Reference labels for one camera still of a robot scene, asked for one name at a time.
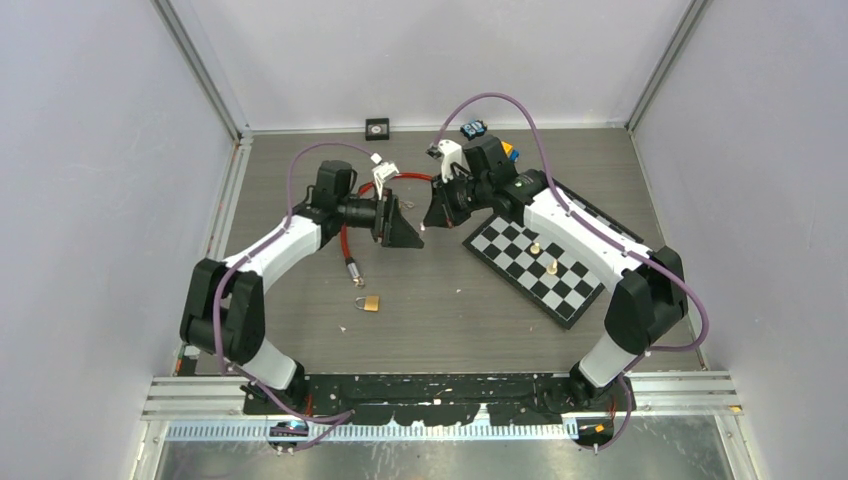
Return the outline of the small brass padlock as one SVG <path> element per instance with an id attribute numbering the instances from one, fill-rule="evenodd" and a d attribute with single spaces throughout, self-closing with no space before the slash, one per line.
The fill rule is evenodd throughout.
<path id="1" fill-rule="evenodd" d="M 354 306 L 361 311 L 378 312 L 380 309 L 380 297 L 377 295 L 358 297 L 354 301 Z"/>

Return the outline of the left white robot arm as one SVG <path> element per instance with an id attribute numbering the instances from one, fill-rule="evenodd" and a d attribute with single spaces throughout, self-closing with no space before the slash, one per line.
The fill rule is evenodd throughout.
<path id="1" fill-rule="evenodd" d="M 423 240 L 402 216 L 399 199 L 385 186 L 398 173 L 394 163 L 378 163 L 372 170 L 372 195 L 363 198 L 349 163 L 322 162 L 304 200 L 275 230 L 238 254 L 224 260 L 204 258 L 195 265 L 180 338 L 263 384 L 261 392 L 280 412 L 298 412 L 307 398 L 305 369 L 267 338 L 265 294 L 343 228 L 366 229 L 383 247 L 422 248 Z"/>

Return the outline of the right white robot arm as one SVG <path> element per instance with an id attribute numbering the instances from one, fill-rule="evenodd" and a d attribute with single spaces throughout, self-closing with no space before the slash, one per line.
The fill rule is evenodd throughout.
<path id="1" fill-rule="evenodd" d="M 611 229 L 568 198 L 546 171 L 517 171 L 493 135 L 464 145 L 441 140 L 427 153 L 439 161 L 440 172 L 431 182 L 424 226 L 452 228 L 490 208 L 562 247 L 610 291 L 603 334 L 568 378 L 544 394 L 570 407 L 598 409 L 614 382 L 687 316 L 679 254 L 669 247 L 652 250 Z"/>

